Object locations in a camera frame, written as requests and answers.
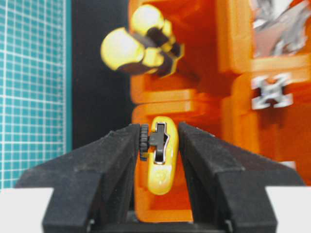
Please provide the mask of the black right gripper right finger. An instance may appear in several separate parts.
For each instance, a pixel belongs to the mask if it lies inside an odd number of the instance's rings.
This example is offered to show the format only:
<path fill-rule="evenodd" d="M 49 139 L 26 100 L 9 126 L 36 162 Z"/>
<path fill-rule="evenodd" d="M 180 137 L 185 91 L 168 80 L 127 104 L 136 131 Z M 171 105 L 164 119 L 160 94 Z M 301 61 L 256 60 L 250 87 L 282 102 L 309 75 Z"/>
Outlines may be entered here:
<path fill-rule="evenodd" d="M 275 232 L 265 188 L 303 186 L 298 173 L 187 123 L 178 125 L 178 133 L 193 220 L 232 233 Z"/>

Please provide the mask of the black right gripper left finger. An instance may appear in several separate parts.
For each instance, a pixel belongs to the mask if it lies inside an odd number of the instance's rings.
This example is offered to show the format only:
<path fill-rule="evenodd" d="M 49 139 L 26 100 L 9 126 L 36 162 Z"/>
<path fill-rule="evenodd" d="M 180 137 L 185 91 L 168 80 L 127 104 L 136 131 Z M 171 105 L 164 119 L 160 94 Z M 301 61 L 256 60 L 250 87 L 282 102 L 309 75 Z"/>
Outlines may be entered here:
<path fill-rule="evenodd" d="M 70 153 L 26 170 L 17 188 L 52 187 L 46 233 L 85 233 L 124 223 L 131 201 L 140 126 L 131 124 Z"/>

